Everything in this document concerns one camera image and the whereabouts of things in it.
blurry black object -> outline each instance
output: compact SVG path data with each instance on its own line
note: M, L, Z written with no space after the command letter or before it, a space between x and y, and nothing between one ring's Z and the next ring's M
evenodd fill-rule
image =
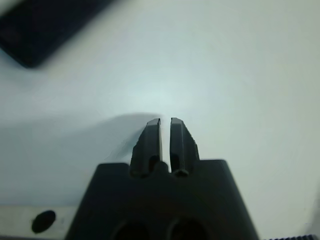
M0 46L24 67L36 67L114 1L24 0L0 18Z
M224 160L199 160L184 123L171 120L172 173L160 119L146 125L131 164L100 164L67 240L258 240Z

white table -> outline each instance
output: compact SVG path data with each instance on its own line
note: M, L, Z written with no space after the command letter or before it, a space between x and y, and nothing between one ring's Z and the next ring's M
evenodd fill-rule
M0 0L1 12L8 4ZM7 229L7 205L77 206L96 165L129 162L153 118L162 118L168 161L170 118L178 117L202 159L228 161L261 238L316 233L319 7L318 0L124 0L39 69L0 52Z

black dot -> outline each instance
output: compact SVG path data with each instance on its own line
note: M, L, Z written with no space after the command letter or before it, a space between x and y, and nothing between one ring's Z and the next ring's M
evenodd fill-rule
M32 222L31 229L35 234L40 234L52 226L56 220L56 213L52 210L44 211L37 215Z

black plastic part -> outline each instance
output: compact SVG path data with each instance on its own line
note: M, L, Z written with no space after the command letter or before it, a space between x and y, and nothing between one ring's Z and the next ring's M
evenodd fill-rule
M191 172L196 161L199 161L198 146L184 122L171 118L170 127L170 164L171 171L185 170Z
M183 178L163 161L143 179L125 163L99 165L66 240L114 240L125 222L144 225L150 240L170 240L180 219L195 220L208 240L259 239L227 163L202 160Z
M0 46L24 67L36 67L114 1L24 0L0 18Z
M145 178L156 163L162 161L162 141L160 119L149 121L133 148L130 174L135 178Z

black remote control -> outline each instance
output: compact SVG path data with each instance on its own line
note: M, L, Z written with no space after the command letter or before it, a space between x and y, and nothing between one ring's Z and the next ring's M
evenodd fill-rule
M0 46L24 67L37 67L114 1L24 0L0 18Z

